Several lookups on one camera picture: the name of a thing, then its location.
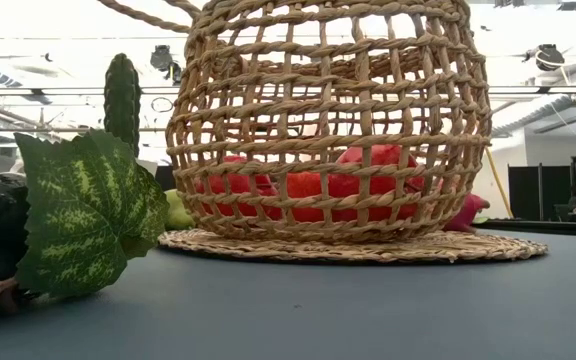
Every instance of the green cactus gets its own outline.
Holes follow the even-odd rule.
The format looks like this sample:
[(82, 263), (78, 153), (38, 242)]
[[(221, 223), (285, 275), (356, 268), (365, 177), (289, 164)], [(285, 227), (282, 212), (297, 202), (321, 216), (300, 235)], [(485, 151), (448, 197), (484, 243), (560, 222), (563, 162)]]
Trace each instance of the green cactus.
[(139, 75), (126, 54), (117, 54), (106, 71), (104, 129), (128, 143), (139, 156)]

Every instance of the woven placemat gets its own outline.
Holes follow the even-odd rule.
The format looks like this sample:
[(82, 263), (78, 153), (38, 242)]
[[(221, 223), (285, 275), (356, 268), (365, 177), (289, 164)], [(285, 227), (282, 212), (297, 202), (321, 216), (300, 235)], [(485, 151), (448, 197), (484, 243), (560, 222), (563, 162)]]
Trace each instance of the woven placemat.
[(434, 232), (396, 243), (324, 244), (289, 241), (242, 241), (204, 230), (164, 233), (162, 246), (245, 260), (324, 262), (463, 262), (528, 259), (548, 247), (506, 236)]

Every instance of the gray table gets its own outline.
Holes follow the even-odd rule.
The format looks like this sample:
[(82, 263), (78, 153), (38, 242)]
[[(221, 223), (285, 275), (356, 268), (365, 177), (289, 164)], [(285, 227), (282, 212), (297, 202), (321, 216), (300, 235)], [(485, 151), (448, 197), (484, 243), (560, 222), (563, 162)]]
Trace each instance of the gray table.
[(576, 359), (576, 237), (510, 235), (551, 255), (330, 267), (153, 251), (93, 298), (0, 320), (0, 359)]

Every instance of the ceiling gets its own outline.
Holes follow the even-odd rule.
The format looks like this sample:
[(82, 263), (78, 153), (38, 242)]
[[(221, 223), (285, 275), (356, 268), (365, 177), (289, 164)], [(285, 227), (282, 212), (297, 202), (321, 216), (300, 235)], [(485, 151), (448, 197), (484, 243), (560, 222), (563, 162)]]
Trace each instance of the ceiling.
[[(119, 2), (176, 23), (191, 21), (182, 10), (170, 7), (165, 1)], [(201, 7), (206, 1), (192, 2)], [(173, 57), (184, 66), (183, 34), (130, 19), (93, 0), (33, 0), (31, 11), (28, 5), (27, 1), (0, 0), (0, 68), (24, 87), (102, 87), (110, 60), (120, 52), (135, 63), (142, 86), (170, 86), (170, 80), (163, 79), (163, 74), (150, 65), (156, 45), (170, 45)], [(556, 44), (565, 52), (568, 63), (576, 63), (576, 12), (556, 11), (552, 5), (501, 9), (471, 5), (471, 10), (471, 28), (479, 52), (487, 56), (487, 75), (492, 86), (521, 85), (532, 77), (543, 83), (560, 81), (558, 72), (544, 73), (534, 62), (522, 62), (523, 54), (539, 44)], [(395, 24), (398, 37), (414, 36), (407, 18), (396, 17)], [(386, 34), (381, 19), (364, 19), (362, 26), (367, 35)], [(264, 40), (280, 41), (285, 33), (285, 29), (274, 27), (266, 30)], [(296, 34), (300, 43), (315, 44), (318, 35), (312, 34), (318, 34), (318, 24), (299, 26)], [(254, 29), (244, 31), (240, 41), (253, 42), (254, 35)], [(335, 42), (352, 41), (350, 28), (344, 21), (330, 24), (328, 36)], [(277, 53), (269, 56), (279, 61), (283, 58)], [(170, 112), (152, 110), (150, 105), (155, 97), (144, 97), (142, 127), (163, 127), (170, 116)], [(174, 95), (167, 98), (172, 101)], [(43, 106), (43, 117), (45, 121), (52, 120), (53, 126), (97, 126), (103, 117), (101, 96), (52, 96), (51, 100), (51, 106)], [(493, 101), (492, 107), (503, 103)], [(18, 96), (0, 97), (0, 106), (33, 120), (41, 116), (41, 104)], [(163, 147), (161, 134), (149, 133), (142, 138), (152, 146)]]
[(555, 114), (547, 116), (541, 120), (528, 124), (526, 125), (525, 130), (526, 134), (538, 136), (575, 136), (576, 106), (561, 111), (559, 115)]

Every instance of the artificial leaf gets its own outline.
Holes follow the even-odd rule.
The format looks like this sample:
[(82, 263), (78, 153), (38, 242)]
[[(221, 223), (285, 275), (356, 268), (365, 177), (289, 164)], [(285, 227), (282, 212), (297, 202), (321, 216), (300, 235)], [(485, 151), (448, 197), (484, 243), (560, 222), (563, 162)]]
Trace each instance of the artificial leaf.
[(77, 296), (113, 284), (164, 231), (166, 197), (130, 147), (103, 131), (51, 144), (15, 134), (28, 182), (22, 288)]

